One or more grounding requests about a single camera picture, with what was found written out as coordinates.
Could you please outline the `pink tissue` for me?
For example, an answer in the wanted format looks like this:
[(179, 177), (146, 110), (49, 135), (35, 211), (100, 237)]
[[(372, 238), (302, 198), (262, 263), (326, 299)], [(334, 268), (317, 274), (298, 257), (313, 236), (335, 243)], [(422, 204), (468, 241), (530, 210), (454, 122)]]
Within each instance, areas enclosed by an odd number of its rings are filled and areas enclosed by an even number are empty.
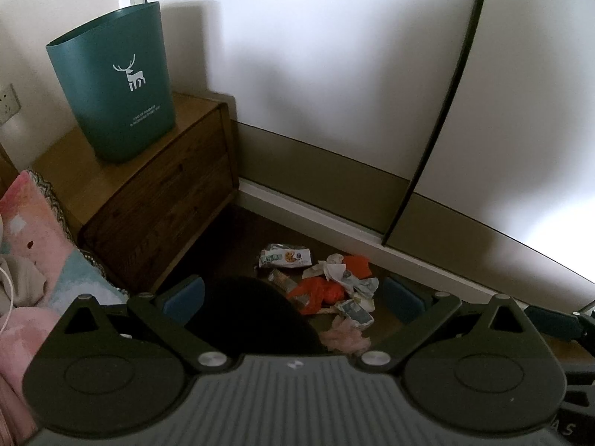
[(329, 350), (343, 355), (362, 355), (371, 346), (371, 340), (362, 335), (356, 323), (336, 316), (329, 330), (319, 333), (321, 343)]

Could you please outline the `green deer trash bin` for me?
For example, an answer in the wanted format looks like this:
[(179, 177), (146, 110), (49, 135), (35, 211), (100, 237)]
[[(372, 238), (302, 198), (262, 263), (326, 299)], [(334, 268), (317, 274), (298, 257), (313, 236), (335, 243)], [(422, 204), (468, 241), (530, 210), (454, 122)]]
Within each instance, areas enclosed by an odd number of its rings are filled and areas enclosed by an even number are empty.
[(157, 2), (95, 18), (46, 45), (54, 72), (96, 155), (119, 163), (176, 123)]

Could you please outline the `brown wooden nightstand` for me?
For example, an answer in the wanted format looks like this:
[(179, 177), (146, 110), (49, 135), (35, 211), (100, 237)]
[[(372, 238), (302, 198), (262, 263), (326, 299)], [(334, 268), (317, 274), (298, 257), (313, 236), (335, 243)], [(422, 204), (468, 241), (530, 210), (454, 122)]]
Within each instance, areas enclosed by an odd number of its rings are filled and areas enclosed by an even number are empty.
[(173, 130), (127, 162), (100, 160), (74, 129), (32, 165), (78, 247), (131, 293), (158, 288), (239, 188), (228, 105), (182, 94), (173, 102)]

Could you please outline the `white paper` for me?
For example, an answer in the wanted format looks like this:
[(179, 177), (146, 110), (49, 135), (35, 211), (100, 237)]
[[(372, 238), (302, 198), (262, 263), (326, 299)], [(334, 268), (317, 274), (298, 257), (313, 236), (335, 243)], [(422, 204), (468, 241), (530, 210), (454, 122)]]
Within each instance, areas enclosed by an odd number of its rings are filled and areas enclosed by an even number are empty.
[(341, 285), (349, 295), (371, 299), (379, 287), (379, 280), (372, 276), (370, 261), (359, 255), (332, 254), (326, 260), (307, 268), (302, 278), (324, 277)]

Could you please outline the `cookie snack wrapper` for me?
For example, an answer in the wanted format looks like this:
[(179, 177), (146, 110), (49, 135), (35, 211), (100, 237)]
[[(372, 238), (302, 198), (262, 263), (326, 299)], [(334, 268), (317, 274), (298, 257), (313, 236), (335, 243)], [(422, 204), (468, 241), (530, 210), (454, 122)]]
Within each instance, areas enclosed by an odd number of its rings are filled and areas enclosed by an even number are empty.
[(303, 268), (312, 264), (308, 248), (284, 244), (267, 245), (259, 254), (259, 268)]

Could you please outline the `orange plastic wrapper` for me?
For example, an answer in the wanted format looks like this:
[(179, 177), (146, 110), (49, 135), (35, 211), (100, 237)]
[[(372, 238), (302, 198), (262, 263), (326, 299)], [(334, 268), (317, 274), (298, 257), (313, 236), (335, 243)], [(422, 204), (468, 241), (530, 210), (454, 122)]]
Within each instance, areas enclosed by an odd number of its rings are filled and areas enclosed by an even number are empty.
[(372, 312), (375, 309), (373, 297), (368, 299), (358, 293), (349, 295), (341, 285), (324, 277), (302, 278), (286, 293), (286, 298), (296, 303), (303, 315), (325, 313), (337, 303), (349, 299), (356, 301), (366, 311)]

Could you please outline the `grey printed wrapper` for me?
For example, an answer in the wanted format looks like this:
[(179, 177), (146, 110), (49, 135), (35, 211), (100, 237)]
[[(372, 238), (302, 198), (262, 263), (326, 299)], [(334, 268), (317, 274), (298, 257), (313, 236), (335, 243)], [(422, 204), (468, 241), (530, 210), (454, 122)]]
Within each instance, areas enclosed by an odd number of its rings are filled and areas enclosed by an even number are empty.
[(372, 315), (353, 299), (337, 303), (334, 308), (344, 318), (350, 319), (354, 326), (364, 330), (374, 323)]

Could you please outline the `white wall socket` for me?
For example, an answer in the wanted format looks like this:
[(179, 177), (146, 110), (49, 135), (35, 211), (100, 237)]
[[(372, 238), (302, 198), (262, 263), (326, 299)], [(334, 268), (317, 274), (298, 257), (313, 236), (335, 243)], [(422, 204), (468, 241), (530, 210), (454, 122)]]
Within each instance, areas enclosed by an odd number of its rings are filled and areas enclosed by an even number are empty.
[(0, 91), (0, 125), (7, 123), (21, 109), (19, 99), (12, 84)]

